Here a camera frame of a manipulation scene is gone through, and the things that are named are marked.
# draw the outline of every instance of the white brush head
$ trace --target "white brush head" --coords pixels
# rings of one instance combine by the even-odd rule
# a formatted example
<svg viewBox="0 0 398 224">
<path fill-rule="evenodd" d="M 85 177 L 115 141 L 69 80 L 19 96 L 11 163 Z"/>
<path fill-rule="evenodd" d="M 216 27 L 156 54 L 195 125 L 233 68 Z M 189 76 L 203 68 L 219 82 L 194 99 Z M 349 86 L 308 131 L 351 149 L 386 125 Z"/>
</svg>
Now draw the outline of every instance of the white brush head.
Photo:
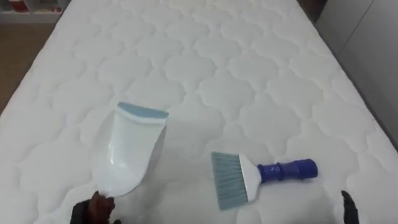
<svg viewBox="0 0 398 224">
<path fill-rule="evenodd" d="M 248 195 L 248 202 L 257 198 L 257 191 L 261 183 L 261 174 L 259 169 L 243 154 L 239 154 L 241 162 L 242 175 L 246 193 Z"/>
</svg>

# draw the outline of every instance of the gray bristles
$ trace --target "gray bristles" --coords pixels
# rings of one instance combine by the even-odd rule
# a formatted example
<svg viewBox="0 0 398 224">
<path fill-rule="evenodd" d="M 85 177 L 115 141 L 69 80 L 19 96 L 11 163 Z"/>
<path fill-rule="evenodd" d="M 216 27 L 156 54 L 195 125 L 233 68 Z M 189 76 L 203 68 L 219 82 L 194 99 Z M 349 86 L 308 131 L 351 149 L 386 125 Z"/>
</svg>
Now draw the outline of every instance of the gray bristles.
<svg viewBox="0 0 398 224">
<path fill-rule="evenodd" d="M 248 202 L 246 187 L 238 155 L 211 153 L 220 210 L 237 207 Z"/>
</svg>

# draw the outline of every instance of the blue handle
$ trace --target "blue handle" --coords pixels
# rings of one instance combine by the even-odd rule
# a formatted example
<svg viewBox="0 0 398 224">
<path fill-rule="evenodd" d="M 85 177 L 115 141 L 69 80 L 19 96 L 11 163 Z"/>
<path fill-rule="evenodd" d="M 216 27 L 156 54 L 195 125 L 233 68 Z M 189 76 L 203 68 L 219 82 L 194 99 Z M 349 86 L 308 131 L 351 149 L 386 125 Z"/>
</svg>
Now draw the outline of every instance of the blue handle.
<svg viewBox="0 0 398 224">
<path fill-rule="evenodd" d="M 318 168 L 312 159 L 303 159 L 286 164 L 257 165 L 261 174 L 261 183 L 273 180 L 307 179 L 318 175 Z"/>
</svg>

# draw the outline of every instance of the white dustpan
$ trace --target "white dustpan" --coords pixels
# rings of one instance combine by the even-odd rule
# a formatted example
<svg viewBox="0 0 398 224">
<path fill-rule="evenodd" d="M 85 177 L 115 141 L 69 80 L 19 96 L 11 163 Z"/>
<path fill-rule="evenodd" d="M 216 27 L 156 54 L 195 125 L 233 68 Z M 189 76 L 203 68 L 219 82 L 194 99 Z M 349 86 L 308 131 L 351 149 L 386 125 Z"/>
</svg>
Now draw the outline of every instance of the white dustpan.
<svg viewBox="0 0 398 224">
<path fill-rule="evenodd" d="M 163 111 L 118 104 L 100 127 L 91 158 L 100 193 L 118 197 L 141 183 L 157 162 L 152 155 L 162 150 L 168 117 Z"/>
</svg>

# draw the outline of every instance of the quilted mattress cover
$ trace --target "quilted mattress cover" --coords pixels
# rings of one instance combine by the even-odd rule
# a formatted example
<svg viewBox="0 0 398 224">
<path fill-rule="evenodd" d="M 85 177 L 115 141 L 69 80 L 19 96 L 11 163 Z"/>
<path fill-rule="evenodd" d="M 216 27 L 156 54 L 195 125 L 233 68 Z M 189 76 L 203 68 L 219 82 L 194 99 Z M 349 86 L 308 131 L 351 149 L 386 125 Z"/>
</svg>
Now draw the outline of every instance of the quilted mattress cover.
<svg viewBox="0 0 398 224">
<path fill-rule="evenodd" d="M 0 223 L 68 223 L 96 190 L 90 154 L 119 101 L 170 113 L 125 223 L 398 221 L 398 156 L 295 0 L 73 0 L 0 119 Z M 210 152 L 312 158 L 316 179 L 220 212 Z"/>
</svg>

